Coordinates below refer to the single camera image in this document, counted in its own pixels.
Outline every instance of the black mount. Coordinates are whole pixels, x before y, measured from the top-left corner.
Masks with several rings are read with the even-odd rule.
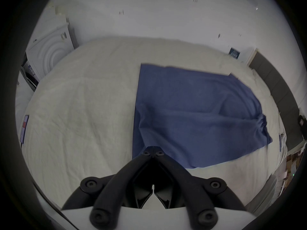
[[[148,147],[115,175],[83,179],[62,210],[93,206],[91,223],[114,229],[121,206],[141,209],[152,185],[166,209],[186,207],[192,229],[213,228],[218,220],[214,207],[245,210],[225,181],[192,176],[160,147]]]

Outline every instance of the bolt head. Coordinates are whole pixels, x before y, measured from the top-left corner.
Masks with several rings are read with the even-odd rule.
[[[212,226],[217,223],[217,214],[214,210],[204,210],[198,216],[198,223],[202,226]]]
[[[150,153],[147,152],[147,151],[144,151],[142,154],[145,155],[145,156],[150,156]]]
[[[91,222],[98,225],[107,225],[110,221],[109,214],[102,209],[93,210],[91,213]]]
[[[163,151],[156,152],[156,156],[163,156],[165,153]]]
[[[97,186],[97,182],[95,182],[95,181],[88,181],[86,183],[86,186],[87,187],[91,187],[91,188],[96,187]]]

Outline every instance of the blue cloth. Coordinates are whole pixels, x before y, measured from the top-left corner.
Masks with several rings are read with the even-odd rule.
[[[272,142],[253,92],[229,76],[142,64],[133,153],[159,146],[185,168],[237,159]]]

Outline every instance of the white duvet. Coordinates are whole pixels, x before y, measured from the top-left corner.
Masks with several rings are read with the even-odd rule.
[[[164,39],[115,37],[87,43],[39,83],[25,112],[29,121],[22,153],[41,190],[61,207],[83,178],[115,174],[131,160],[141,63],[232,73],[251,88],[273,142],[230,162],[188,169],[195,176],[224,179],[244,205],[249,203],[286,154],[285,146],[279,148],[283,124],[269,89],[256,72],[229,55]]]

